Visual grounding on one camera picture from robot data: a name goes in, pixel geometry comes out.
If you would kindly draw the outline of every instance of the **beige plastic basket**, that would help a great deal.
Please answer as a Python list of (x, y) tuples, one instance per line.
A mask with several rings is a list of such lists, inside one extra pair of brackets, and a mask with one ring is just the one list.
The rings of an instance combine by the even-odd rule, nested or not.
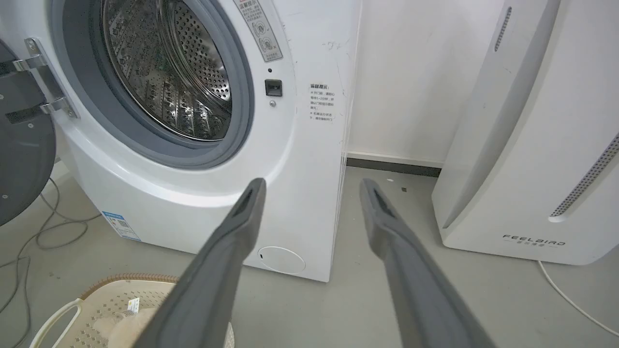
[[(93, 329), (97, 319), (127, 310), (127, 302), (136, 297), (140, 298), (140, 309), (157, 308), (176, 282), (178, 282), (178, 277), (145, 273), (118, 274), (103, 279), (47, 319), (32, 340), (30, 348), (39, 347), (55, 322), (75, 307), (77, 307), (77, 313), (53, 348), (107, 347), (107, 340)], [(228, 323), (224, 348), (234, 348), (234, 332), (230, 323)]]

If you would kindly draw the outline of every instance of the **door hinge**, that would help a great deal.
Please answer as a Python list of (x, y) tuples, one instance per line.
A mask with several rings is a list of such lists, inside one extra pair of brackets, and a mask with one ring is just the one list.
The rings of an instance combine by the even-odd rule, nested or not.
[(13, 61), (12, 67), (14, 71), (38, 72), (40, 79), (35, 78), (35, 80), (46, 95), (46, 103), (39, 105), (39, 109), (46, 114), (65, 110), (70, 117), (79, 118), (50, 69), (48, 59), (39, 41), (36, 38), (27, 38), (24, 42), (30, 53), (30, 58)]

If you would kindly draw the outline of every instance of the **cable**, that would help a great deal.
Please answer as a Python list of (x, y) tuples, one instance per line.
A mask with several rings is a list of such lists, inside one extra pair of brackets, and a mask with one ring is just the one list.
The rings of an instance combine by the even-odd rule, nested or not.
[(606, 325), (600, 323), (599, 321), (597, 321), (595, 318), (593, 318), (591, 315), (589, 315), (587, 312), (585, 312), (584, 310), (582, 310), (580, 307), (578, 307), (572, 300), (569, 299), (569, 297), (567, 297), (560, 289), (558, 286), (556, 286), (555, 282), (552, 281), (552, 279), (550, 278), (550, 276), (548, 275), (548, 272), (546, 272), (546, 269), (544, 268), (543, 264), (541, 261), (537, 261), (537, 263), (540, 265), (540, 268), (542, 269), (542, 272), (544, 274), (544, 276), (546, 277), (546, 280), (548, 280), (548, 282), (550, 283), (550, 285), (559, 293), (559, 295), (561, 295), (561, 297), (563, 297), (570, 305), (572, 305), (572, 307), (574, 307), (577, 311), (581, 312), (582, 315), (586, 316), (589, 320), (593, 321), (597, 326), (601, 327), (602, 329), (610, 332), (611, 334), (619, 337), (619, 333), (610, 329), (609, 327), (607, 327)]
[[(50, 178), (50, 182), (54, 185), (54, 187), (56, 188), (56, 193), (58, 194), (58, 198), (56, 199), (56, 203), (54, 203), (54, 206), (52, 206), (46, 199), (45, 197), (43, 197), (42, 194), (39, 194), (39, 196), (41, 197), (41, 199), (43, 200), (43, 202), (51, 209), (51, 214), (50, 216), (47, 217), (47, 219), (45, 219), (45, 221), (43, 222), (43, 225), (41, 225), (41, 228), (39, 228), (39, 231), (34, 234), (32, 237), (28, 238), (28, 240), (22, 245), (21, 249), (19, 250), (19, 252), (17, 253), (17, 256), (15, 257), (15, 260), (13, 261), (9, 261), (5, 264), (0, 265), (0, 268), (6, 267), (8, 265), (11, 264), (15, 264), (15, 287), (13, 288), (13, 291), (11, 293), (11, 296), (9, 296), (9, 298), (6, 300), (6, 302), (4, 302), (4, 304), (2, 305), (2, 307), (0, 307), (0, 314), (2, 314), (2, 312), (4, 311), (4, 309), (11, 303), (11, 301), (13, 301), (13, 298), (15, 298), (15, 294), (17, 293), (17, 290), (19, 289), (19, 261), (21, 260), (27, 260), (26, 262), (26, 272), (24, 274), (24, 302), (25, 302), (25, 307), (26, 307), (26, 330), (24, 331), (23, 335), (21, 336), (21, 338), (19, 339), (19, 341), (17, 341), (17, 343), (15, 343), (13, 346), (11, 346), (11, 348), (16, 348), (18, 346), (20, 346), (22, 343), (24, 343), (24, 341), (26, 340), (26, 336), (28, 336), (28, 333), (30, 332), (30, 327), (32, 324), (32, 321), (30, 319), (30, 302), (28, 301), (28, 292), (27, 292), (27, 285), (28, 285), (28, 270), (30, 269), (30, 257), (29, 256), (24, 256), (22, 257), (22, 252), (24, 251), (24, 249), (26, 248), (26, 246), (28, 245), (28, 243), (30, 243), (33, 239), (35, 240), (35, 242), (37, 243), (37, 246), (42, 249), (42, 250), (49, 250), (49, 249), (56, 249), (56, 248), (60, 248), (62, 246), (65, 245), (69, 245), (75, 241), (77, 241), (78, 239), (82, 238), (82, 236), (84, 234), (86, 234), (86, 232), (88, 231), (88, 221), (94, 220), (97, 217), (100, 217), (101, 214), (97, 214), (89, 219), (84, 219), (84, 220), (79, 220), (79, 219), (72, 219), (70, 217), (66, 217), (62, 214), (60, 214), (58, 212), (58, 205), (60, 204), (60, 189), (58, 188), (58, 185), (56, 184), (56, 182)], [(62, 217), (65, 220), (65, 222), (61, 222), (60, 224), (56, 224), (50, 227), (47, 227), (48, 222), (50, 222), (51, 218), (54, 215), (58, 215), (60, 217)], [(60, 227), (60, 226), (64, 226), (64, 225), (69, 225), (69, 224), (82, 224), (84, 225), (84, 230), (82, 231), (82, 233), (80, 233), (77, 237), (73, 238), (72, 240), (69, 240), (65, 243), (62, 244), (58, 244), (58, 245), (52, 245), (52, 246), (47, 246), (47, 245), (42, 245), (39, 238), (41, 237), (41, 235), (43, 233), (49, 232), (50, 230), (55, 229), (56, 227)]]

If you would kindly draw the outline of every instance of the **brown woven basket rim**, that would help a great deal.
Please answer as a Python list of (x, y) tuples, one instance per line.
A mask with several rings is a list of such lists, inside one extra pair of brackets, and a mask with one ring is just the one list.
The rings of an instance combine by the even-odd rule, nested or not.
[(96, 284), (90, 287), (86, 292), (84, 292), (79, 298), (85, 300), (88, 296), (92, 295), (93, 292), (97, 291), (100, 287), (107, 285), (116, 281), (152, 281), (152, 282), (164, 282), (164, 283), (177, 283), (178, 277), (175, 276), (164, 276), (163, 274), (152, 274), (152, 273), (122, 273), (117, 274), (115, 276), (110, 276), (105, 279), (98, 281)]

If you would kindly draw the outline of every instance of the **perforated stainless steel drum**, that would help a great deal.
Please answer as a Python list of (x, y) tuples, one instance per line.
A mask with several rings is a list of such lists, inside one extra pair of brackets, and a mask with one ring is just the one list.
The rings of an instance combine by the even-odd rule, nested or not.
[(224, 137), (232, 113), (228, 76), (203, 24), (182, 1), (106, 0), (105, 45), (131, 97), (170, 131)]

